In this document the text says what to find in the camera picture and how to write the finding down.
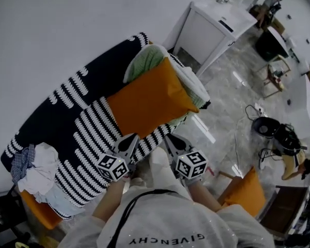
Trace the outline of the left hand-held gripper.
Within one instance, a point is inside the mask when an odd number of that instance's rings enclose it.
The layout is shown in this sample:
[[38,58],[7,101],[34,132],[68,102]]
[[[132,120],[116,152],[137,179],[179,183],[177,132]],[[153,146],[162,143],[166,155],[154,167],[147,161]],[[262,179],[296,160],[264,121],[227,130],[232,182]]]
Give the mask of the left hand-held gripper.
[[[110,181],[129,177],[136,170],[136,166],[131,163],[132,158],[138,148],[140,137],[136,133],[127,134],[118,139],[113,147],[114,152],[100,153],[97,160],[97,169],[101,176]],[[127,153],[128,160],[116,153]]]

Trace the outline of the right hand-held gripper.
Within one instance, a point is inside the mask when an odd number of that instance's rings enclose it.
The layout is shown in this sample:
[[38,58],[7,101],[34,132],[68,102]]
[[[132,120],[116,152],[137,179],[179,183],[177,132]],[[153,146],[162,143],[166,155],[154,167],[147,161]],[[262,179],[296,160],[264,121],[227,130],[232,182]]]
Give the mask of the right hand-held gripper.
[[209,161],[202,151],[192,151],[194,146],[189,140],[177,134],[168,134],[165,145],[172,160],[176,161],[175,171],[183,178],[191,180],[204,174]]

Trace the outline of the orange cushion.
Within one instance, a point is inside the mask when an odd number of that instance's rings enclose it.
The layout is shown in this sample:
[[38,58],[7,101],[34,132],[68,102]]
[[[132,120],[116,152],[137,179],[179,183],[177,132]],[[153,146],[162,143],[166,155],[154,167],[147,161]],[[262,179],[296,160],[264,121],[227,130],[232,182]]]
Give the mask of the orange cushion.
[[140,138],[188,112],[199,112],[167,57],[107,101],[122,135]]
[[243,178],[246,182],[242,188],[244,202],[242,207],[251,216],[257,217],[266,204],[266,198],[255,167],[252,166]]

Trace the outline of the person's left forearm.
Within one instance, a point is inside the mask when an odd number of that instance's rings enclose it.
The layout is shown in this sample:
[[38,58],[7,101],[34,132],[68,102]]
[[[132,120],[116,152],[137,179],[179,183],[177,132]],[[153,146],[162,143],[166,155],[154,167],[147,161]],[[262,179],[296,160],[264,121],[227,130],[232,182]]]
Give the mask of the person's left forearm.
[[120,205],[124,187],[125,182],[123,180],[110,183],[92,216],[107,222]]

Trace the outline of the person's right forearm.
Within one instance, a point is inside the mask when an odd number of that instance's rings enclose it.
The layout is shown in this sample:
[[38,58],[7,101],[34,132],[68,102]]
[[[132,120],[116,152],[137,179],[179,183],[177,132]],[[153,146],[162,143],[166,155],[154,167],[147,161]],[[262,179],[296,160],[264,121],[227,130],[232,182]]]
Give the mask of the person's right forearm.
[[220,203],[208,191],[208,189],[201,183],[196,181],[188,186],[191,198],[194,202],[199,203],[213,212],[218,212],[222,209]]

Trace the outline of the person's light trousers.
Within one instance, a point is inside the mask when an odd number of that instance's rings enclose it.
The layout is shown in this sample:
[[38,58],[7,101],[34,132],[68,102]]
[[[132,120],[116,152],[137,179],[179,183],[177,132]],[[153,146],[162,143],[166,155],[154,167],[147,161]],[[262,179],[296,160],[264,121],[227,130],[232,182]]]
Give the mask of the person's light trousers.
[[149,188],[172,190],[191,200],[187,189],[175,177],[165,150],[158,147],[149,156],[150,174],[152,177],[152,186]]

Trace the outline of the oval wooden coffee table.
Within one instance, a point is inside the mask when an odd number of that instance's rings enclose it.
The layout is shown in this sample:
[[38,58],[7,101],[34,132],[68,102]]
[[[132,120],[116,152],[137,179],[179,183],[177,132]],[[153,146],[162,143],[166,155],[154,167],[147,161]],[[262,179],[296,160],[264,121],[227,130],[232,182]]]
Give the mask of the oval wooden coffee table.
[[230,179],[229,185],[218,198],[219,204],[222,206],[234,204],[243,206],[244,202],[242,200],[242,188],[245,186],[246,180],[239,176],[232,176],[223,171],[219,171],[219,175]]

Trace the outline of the black white striped sofa cover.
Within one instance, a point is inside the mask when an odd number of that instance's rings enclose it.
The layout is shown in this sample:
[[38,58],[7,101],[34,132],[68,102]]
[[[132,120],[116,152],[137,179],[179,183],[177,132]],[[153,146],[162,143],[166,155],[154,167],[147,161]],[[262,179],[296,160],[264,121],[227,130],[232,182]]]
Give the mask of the black white striped sofa cover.
[[30,115],[5,148],[7,170],[15,153],[30,144],[47,143],[58,152],[55,180],[78,208],[108,184],[95,167],[97,155],[110,149],[121,133],[107,102],[120,91],[128,65],[150,44],[138,33],[109,49],[54,90]]

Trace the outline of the person's grey t-shirt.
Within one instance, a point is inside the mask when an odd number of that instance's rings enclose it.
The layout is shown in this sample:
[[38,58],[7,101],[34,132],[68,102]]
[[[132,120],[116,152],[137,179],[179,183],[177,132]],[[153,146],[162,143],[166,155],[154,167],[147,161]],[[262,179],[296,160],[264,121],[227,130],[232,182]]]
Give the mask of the person's grey t-shirt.
[[213,212],[167,189],[132,187],[107,222],[92,215],[58,248],[275,248],[271,234],[240,205]]

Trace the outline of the black round device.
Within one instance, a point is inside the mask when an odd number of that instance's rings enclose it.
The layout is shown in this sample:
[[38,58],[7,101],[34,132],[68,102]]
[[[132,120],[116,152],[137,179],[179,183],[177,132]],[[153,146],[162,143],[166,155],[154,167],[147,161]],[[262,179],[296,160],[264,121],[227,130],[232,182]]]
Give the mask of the black round device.
[[280,128],[280,122],[270,117],[258,117],[253,120],[253,130],[265,138],[273,138]]

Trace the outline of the light blue garment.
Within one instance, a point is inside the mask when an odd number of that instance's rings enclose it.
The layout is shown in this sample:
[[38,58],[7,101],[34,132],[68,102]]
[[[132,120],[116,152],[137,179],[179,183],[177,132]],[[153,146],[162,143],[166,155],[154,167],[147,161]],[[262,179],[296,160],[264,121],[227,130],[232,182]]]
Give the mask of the light blue garment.
[[85,211],[84,208],[72,204],[69,196],[57,183],[54,183],[44,195],[36,193],[34,197],[38,203],[47,203],[62,218],[70,218]]

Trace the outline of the green white blanket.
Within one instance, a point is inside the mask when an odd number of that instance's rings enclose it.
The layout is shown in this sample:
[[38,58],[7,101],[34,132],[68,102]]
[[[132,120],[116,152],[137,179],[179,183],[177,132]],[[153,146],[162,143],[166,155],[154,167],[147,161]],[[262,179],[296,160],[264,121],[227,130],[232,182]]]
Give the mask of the green white blanket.
[[210,97],[191,67],[185,67],[178,58],[170,54],[163,46],[149,44],[143,47],[128,65],[123,82],[130,83],[143,73],[158,66],[164,58],[176,72],[176,75],[185,89],[192,103],[199,109],[206,109],[210,104]]

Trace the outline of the blue checked shirt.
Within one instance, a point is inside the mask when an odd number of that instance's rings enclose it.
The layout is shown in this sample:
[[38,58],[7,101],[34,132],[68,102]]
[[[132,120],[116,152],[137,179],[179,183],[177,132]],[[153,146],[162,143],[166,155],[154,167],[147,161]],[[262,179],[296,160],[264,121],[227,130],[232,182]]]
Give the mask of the blue checked shirt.
[[35,159],[35,145],[30,144],[28,147],[17,152],[11,162],[11,176],[12,182],[17,185],[18,181],[26,176],[26,171],[34,167],[33,162]]

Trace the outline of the black backpack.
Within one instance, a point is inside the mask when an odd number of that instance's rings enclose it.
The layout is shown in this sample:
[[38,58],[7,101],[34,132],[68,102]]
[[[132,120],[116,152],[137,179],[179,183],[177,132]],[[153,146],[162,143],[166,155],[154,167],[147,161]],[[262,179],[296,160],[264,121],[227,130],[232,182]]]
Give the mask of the black backpack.
[[289,124],[281,124],[273,137],[274,152],[279,155],[295,156],[301,150],[301,143],[294,128]]

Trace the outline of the orange sofa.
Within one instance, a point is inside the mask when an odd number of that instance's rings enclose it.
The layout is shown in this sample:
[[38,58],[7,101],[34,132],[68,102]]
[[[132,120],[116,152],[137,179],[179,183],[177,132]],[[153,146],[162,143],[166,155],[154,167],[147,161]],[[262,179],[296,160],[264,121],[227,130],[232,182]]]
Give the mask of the orange sofa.
[[62,218],[47,203],[38,203],[27,191],[22,191],[20,196],[45,228],[52,230],[62,221]]

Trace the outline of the white sink cabinet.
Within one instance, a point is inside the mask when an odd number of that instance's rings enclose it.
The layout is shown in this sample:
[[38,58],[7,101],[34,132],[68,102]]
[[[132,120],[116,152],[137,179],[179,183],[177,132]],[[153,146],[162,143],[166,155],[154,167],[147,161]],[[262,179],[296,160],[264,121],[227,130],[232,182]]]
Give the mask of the white sink cabinet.
[[193,1],[173,54],[186,51],[200,64],[195,71],[200,76],[255,23],[256,19],[235,3]]

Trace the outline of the small wooden stool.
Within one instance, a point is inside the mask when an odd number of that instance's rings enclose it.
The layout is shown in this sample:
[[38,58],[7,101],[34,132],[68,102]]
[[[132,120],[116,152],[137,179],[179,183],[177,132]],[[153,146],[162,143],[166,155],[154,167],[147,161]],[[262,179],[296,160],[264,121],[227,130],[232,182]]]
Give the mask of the small wooden stool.
[[267,72],[266,78],[263,81],[263,86],[265,87],[271,83],[276,88],[273,93],[263,96],[263,98],[266,99],[283,92],[285,86],[281,78],[287,77],[287,73],[291,71],[290,65],[286,59],[282,55],[276,55],[273,59],[261,67],[257,73],[261,72],[263,69],[266,69]]

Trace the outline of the dark wooden table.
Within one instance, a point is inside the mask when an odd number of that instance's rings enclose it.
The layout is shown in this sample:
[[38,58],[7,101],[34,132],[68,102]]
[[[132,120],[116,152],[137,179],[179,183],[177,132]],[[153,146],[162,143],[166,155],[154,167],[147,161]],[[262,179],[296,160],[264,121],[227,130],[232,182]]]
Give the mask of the dark wooden table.
[[260,216],[260,224],[276,237],[286,237],[304,210],[308,200],[307,187],[277,185],[269,204]]

